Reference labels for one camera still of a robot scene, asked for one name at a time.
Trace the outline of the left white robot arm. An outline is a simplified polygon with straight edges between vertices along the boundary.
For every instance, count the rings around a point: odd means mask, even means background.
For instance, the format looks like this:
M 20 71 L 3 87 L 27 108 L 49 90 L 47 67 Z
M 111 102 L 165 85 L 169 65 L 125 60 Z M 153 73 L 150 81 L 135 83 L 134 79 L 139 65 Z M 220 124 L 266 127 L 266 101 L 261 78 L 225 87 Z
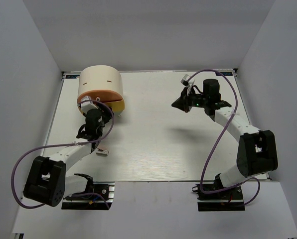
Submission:
M 59 152 L 51 156 L 38 156 L 31 165 L 23 195 L 41 205 L 57 206 L 63 198 L 78 195 L 88 199 L 94 194 L 91 177 L 67 171 L 84 157 L 95 152 L 108 136 L 105 124 L 114 122 L 114 113 L 106 105 L 96 105 L 84 111 L 85 123 L 78 129 L 73 143 L 62 144 Z

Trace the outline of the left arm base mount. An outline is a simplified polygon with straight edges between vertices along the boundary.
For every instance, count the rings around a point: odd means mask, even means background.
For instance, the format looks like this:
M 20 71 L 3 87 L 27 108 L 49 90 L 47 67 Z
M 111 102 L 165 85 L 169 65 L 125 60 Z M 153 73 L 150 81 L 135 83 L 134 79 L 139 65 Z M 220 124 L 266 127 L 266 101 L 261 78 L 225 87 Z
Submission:
M 61 209 L 107 211 L 113 203 L 114 192 L 114 182 L 95 182 L 88 191 L 64 198 Z

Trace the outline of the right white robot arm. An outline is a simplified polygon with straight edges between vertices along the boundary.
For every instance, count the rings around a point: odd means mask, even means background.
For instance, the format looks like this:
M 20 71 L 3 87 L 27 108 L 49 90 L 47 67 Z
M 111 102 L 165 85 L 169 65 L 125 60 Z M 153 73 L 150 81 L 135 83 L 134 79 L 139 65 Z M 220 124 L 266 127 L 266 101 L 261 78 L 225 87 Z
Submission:
M 185 113 L 192 107 L 203 108 L 206 115 L 223 126 L 223 131 L 230 133 L 238 143 L 236 163 L 215 177 L 213 189 L 210 191 L 202 189 L 202 193 L 215 194 L 224 199 L 232 193 L 232 188 L 254 176 L 266 174 L 278 168 L 273 132 L 250 125 L 227 101 L 222 100 L 218 80 L 204 80 L 202 91 L 187 80 L 181 80 L 181 83 L 184 89 L 180 97 L 172 103 L 172 107 Z

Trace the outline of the pink white mini stapler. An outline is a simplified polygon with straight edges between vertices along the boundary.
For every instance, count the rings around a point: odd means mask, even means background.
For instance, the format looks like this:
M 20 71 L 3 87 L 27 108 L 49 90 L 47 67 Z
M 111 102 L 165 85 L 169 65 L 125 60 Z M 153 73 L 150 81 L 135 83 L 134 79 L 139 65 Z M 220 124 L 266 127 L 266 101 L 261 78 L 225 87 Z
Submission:
M 107 157 L 109 155 L 109 151 L 107 149 L 100 149 L 100 148 L 97 148 L 95 150 L 95 153 L 96 155 L 98 156 L 103 156 L 103 157 Z

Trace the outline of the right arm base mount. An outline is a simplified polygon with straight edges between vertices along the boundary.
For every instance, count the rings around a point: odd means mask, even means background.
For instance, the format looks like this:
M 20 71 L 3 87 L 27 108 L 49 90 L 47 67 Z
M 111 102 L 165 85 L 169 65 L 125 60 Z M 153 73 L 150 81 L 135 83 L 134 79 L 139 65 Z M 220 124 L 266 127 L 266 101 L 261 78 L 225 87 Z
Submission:
M 243 193 L 240 187 L 221 193 L 204 194 L 200 185 L 192 187 L 192 192 L 197 194 L 199 212 L 232 212 L 245 211 Z

